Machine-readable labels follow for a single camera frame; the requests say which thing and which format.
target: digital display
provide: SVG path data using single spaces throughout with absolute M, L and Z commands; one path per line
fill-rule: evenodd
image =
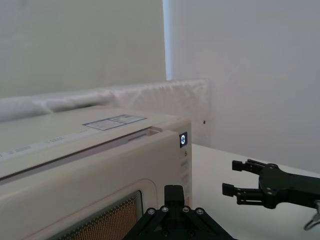
M 188 144 L 188 133 L 184 132 L 184 133 L 180 134 L 179 139 L 180 139 L 180 148 L 182 148 Z

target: microwave window mesh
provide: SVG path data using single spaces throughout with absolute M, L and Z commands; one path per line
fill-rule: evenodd
M 137 191 L 50 240 L 122 240 L 142 216 L 141 199 Z

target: metal bolt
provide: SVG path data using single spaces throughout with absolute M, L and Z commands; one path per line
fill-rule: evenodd
M 149 209 L 149 210 L 148 210 L 148 214 L 150 214 L 150 215 L 155 214 L 155 210 L 153 210 L 153 209 Z
M 196 213 L 201 215 L 201 214 L 204 214 L 204 211 L 202 209 L 198 209 Z
M 166 206 L 164 206 L 164 207 L 161 209 L 161 211 L 164 212 L 164 213 L 166 213 L 166 212 L 169 211 L 169 209 L 168 209 Z

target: black bracket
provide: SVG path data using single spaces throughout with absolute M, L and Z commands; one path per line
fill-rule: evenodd
M 167 185 L 160 209 L 148 208 L 123 240 L 235 240 L 203 208 L 185 205 L 183 187 Z

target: white wall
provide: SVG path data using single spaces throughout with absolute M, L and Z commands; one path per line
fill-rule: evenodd
M 0 0 L 0 98 L 166 79 L 161 0 Z
M 320 172 L 320 1 L 166 0 L 172 79 L 212 79 L 212 147 Z

